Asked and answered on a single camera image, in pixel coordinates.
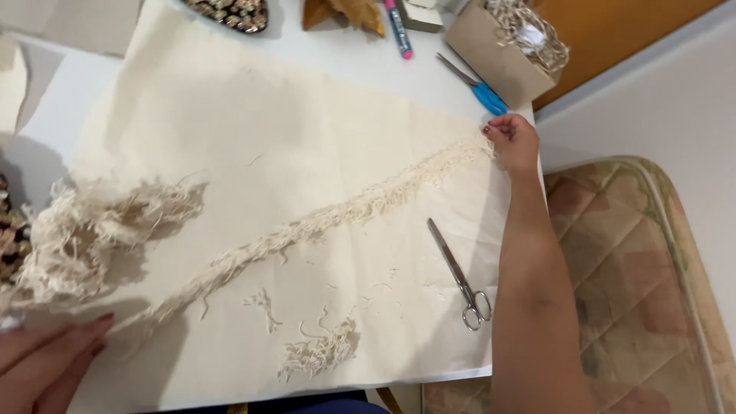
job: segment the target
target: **cream fabric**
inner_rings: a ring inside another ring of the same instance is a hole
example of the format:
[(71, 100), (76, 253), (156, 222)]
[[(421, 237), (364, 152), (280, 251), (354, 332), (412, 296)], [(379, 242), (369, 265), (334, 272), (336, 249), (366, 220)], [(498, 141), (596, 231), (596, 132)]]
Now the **cream fabric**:
[(26, 97), (28, 71), (20, 46), (0, 33), (0, 147), (10, 143)]
[[(203, 213), (142, 255), (118, 258), (109, 277), (136, 282), (94, 311), (139, 312), (220, 253), (478, 134), (467, 119), (283, 62), (149, 0), (118, 79), (89, 113), (72, 175), (122, 189), (206, 182)], [(490, 324), (464, 326), (465, 302), (425, 222), (434, 218), (471, 286), (493, 299), (508, 203), (506, 176), (484, 155), (391, 214), (287, 248), (285, 264), (278, 255), (254, 263), (209, 296), (204, 319), (203, 304), (190, 306), (128, 360), (118, 360), (124, 332), (112, 337), (71, 411), (270, 399), (488, 366)], [(263, 288), (283, 324), (272, 334), (263, 312), (243, 305)], [(329, 329), (355, 320), (355, 358), (279, 382), (283, 346), (303, 340), (300, 322), (325, 333), (323, 307)]]

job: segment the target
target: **pink marker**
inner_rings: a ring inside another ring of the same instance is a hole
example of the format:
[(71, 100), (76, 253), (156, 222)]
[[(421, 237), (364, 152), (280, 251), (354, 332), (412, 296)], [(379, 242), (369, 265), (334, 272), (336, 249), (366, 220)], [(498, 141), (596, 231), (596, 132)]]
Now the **pink marker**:
[(389, 12), (389, 20), (391, 21), (391, 27), (394, 28), (394, 35), (396, 36), (396, 43), (399, 44), (399, 53), (404, 59), (411, 59), (414, 52), (411, 50), (411, 44), (409, 44), (409, 37), (406, 35), (406, 29), (404, 29), (404, 23), (401, 21), (399, 10), (396, 8), (395, 0), (385, 0), (386, 11)]

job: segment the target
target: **white wall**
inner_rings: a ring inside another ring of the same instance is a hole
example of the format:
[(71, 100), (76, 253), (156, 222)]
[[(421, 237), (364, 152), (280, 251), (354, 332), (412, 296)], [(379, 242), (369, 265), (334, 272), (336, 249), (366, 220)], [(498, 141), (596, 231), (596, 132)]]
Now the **white wall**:
[(667, 172), (736, 347), (736, 0), (544, 108), (537, 125), (544, 169), (639, 155)]

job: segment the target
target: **white table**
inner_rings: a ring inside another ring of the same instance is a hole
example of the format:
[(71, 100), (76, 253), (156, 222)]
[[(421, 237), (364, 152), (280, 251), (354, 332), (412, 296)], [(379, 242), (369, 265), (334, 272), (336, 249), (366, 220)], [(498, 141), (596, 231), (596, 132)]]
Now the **white table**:
[[(442, 42), (442, 34), (410, 31), (414, 58), (404, 60), (399, 55), (391, 27), (387, 25), (385, 10), (382, 13), (387, 33), (386, 38), (381, 39), (361, 30), (343, 27), (334, 19), (303, 32), (301, 3), (271, 0), (268, 30), (259, 35), (240, 36), (243, 41), (283, 59), (317, 66), (336, 77), (383, 89), (428, 107), (477, 120), (479, 124), (492, 118), (468, 87), (435, 58), (435, 54), (441, 52), (459, 67), (467, 69)], [(443, 18), (447, 26), (453, 16), (448, 13)], [(8, 174), (11, 189), (21, 186), (17, 181), (20, 178), (24, 193), (20, 194), (21, 198), (25, 195), (29, 202), (40, 207), (48, 200), (51, 183), (63, 174), (63, 165), (71, 157), (85, 114), (102, 87), (114, 78), (121, 61), (24, 36), (18, 38), (32, 54), (29, 62), (32, 83), (43, 82), (38, 77), (52, 70), (49, 65), (53, 64), (54, 55), (63, 58), (38, 109), (6, 154), (8, 161), (17, 167), (15, 174)], [(520, 113), (530, 122), (534, 121), (531, 104)], [(447, 372), (433, 378), (415, 379), (414, 382), (490, 374), (491, 367), (486, 367)]]

